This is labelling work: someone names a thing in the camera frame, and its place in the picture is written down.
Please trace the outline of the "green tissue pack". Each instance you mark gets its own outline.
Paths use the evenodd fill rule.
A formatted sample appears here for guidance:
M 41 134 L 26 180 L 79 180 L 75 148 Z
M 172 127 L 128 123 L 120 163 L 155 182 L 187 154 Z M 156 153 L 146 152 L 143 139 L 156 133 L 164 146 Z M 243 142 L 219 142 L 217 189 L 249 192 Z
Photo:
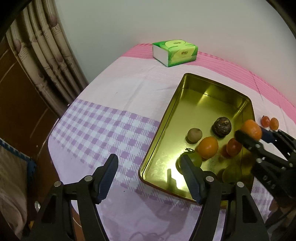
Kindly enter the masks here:
M 169 40 L 152 43 L 153 57 L 166 67 L 195 61 L 198 46 L 184 40 Z

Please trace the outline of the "orange cherry tomato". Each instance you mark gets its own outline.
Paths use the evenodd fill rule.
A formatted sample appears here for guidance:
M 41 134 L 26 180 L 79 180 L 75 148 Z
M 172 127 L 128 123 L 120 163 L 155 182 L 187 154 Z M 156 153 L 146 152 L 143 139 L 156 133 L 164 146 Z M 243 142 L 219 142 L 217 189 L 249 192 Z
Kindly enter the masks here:
M 279 121 L 277 118 L 271 118 L 269 122 L 269 128 L 273 131 L 278 130 L 279 128 Z

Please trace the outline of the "large orange kumquat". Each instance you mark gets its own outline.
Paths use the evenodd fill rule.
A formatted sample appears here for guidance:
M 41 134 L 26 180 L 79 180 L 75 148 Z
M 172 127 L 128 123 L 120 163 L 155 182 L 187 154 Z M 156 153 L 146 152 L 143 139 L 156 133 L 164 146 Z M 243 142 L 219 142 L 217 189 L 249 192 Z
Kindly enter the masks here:
M 218 141 L 214 137 L 205 137 L 196 147 L 196 151 L 204 159 L 210 159 L 218 152 Z

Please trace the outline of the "pink purple checkered tablecloth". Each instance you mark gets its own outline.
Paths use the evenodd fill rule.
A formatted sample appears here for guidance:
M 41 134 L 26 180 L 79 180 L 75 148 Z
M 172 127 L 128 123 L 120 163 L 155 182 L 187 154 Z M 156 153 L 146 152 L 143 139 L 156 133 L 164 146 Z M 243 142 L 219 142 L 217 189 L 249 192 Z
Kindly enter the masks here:
M 65 184 L 91 175 L 112 153 L 118 171 L 98 212 L 110 240 L 188 240 L 200 208 L 143 184 L 138 169 L 185 73 L 228 85 L 248 96 L 255 117 L 275 117 L 295 135 L 295 105 L 259 76 L 199 52 L 196 61 L 166 67 L 150 44 L 131 48 L 100 73 L 69 106 L 48 147 Z

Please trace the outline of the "red cherry tomato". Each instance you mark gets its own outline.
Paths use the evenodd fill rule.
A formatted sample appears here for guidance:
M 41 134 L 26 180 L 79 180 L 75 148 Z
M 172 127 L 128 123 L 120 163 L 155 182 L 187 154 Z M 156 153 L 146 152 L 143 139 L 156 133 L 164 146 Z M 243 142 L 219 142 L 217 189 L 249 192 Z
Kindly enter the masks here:
M 270 126 L 270 118 L 266 115 L 264 115 L 260 120 L 261 126 L 263 128 L 269 128 Z

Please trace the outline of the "dark brown wrinkled fruit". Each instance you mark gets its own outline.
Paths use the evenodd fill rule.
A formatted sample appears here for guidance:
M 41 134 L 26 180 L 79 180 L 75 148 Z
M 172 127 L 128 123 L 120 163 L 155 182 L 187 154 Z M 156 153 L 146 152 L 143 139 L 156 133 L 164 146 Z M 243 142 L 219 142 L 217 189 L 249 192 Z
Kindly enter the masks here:
M 231 121 L 227 117 L 219 117 L 214 122 L 211 129 L 217 137 L 224 138 L 232 130 Z

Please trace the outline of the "green tomato with stem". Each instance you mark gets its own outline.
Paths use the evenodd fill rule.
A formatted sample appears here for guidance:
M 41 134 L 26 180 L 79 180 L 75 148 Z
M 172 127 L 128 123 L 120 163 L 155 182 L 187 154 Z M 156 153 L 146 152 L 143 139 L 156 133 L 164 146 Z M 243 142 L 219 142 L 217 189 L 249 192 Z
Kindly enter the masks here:
M 182 173 L 182 170 L 180 167 L 180 161 L 181 161 L 182 156 L 184 156 L 184 155 L 188 155 L 188 157 L 193 162 L 194 166 L 201 167 L 202 162 L 203 162 L 202 157 L 194 149 L 185 148 L 185 151 L 182 154 L 180 154 L 180 156 L 177 158 L 177 161 L 176 161 L 176 168 L 181 175 L 183 173 Z

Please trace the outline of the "brown green longan fruit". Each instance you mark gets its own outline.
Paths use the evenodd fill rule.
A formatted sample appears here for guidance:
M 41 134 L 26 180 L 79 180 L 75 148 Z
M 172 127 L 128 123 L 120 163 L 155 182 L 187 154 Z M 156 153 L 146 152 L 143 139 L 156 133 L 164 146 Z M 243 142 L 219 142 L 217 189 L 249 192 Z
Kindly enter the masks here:
M 197 143 L 202 138 L 203 133 L 199 128 L 191 128 L 187 133 L 187 140 L 191 143 Z

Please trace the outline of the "small green fruit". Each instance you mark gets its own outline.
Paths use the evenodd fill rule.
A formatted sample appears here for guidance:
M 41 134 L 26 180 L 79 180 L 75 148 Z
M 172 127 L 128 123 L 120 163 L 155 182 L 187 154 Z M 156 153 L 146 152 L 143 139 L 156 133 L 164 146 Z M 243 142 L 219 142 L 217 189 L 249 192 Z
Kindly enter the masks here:
M 222 181 L 226 184 L 232 184 L 240 181 L 242 178 L 242 170 L 236 164 L 229 165 L 224 169 L 222 174 Z

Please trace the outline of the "gold metal tray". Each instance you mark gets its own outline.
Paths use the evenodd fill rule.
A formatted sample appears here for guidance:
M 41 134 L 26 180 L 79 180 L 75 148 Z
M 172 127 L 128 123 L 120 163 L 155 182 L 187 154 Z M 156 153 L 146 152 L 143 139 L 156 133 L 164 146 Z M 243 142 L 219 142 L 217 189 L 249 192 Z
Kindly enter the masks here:
M 180 81 L 159 124 L 138 175 L 146 187 L 192 200 L 180 168 L 188 155 L 221 182 L 242 181 L 252 188 L 250 151 L 234 142 L 234 133 L 254 119 L 249 97 L 224 84 L 191 73 Z

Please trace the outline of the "small orange kumquat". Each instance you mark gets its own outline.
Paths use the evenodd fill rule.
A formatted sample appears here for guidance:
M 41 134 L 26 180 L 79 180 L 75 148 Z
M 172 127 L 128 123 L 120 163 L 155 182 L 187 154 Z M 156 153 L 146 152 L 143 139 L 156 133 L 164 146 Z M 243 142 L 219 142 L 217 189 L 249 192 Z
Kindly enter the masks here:
M 240 130 L 256 141 L 262 137 L 261 127 L 254 120 L 246 120 Z

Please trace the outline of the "brown wooden furniture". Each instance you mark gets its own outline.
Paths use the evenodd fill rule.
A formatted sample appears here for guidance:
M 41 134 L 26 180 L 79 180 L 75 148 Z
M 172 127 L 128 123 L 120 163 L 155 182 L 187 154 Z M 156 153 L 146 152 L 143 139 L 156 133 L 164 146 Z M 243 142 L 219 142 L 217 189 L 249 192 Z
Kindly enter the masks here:
M 45 104 L 14 56 L 1 40 L 1 138 L 37 165 L 29 207 L 42 203 L 59 180 L 48 150 L 48 136 L 58 117 Z

